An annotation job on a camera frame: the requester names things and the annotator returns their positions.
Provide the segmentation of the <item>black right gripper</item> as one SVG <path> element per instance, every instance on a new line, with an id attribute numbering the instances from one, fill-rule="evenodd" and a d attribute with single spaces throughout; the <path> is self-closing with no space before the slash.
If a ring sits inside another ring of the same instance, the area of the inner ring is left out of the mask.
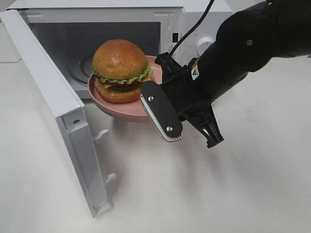
<path id="1" fill-rule="evenodd" d="M 193 90 L 188 74 L 187 68 L 185 75 L 164 82 L 162 88 L 155 82 L 144 82 L 140 88 L 141 104 L 163 140 L 179 141 L 183 130 L 181 121 L 187 120 L 206 138 L 207 147 L 212 148 L 224 138 L 211 102 Z"/>

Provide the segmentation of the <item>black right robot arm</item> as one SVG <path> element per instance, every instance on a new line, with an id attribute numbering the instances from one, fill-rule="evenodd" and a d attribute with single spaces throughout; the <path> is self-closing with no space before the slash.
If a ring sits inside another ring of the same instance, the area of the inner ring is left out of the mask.
<path id="1" fill-rule="evenodd" d="M 211 148 L 223 141 L 211 106 L 217 98 L 274 57 L 310 53 L 310 1 L 266 0 L 225 20 L 215 42 L 188 65 L 179 65 L 171 52 L 160 54 L 155 62 L 162 83 L 143 83 L 141 103 L 165 141 L 180 140 L 188 121 Z"/>

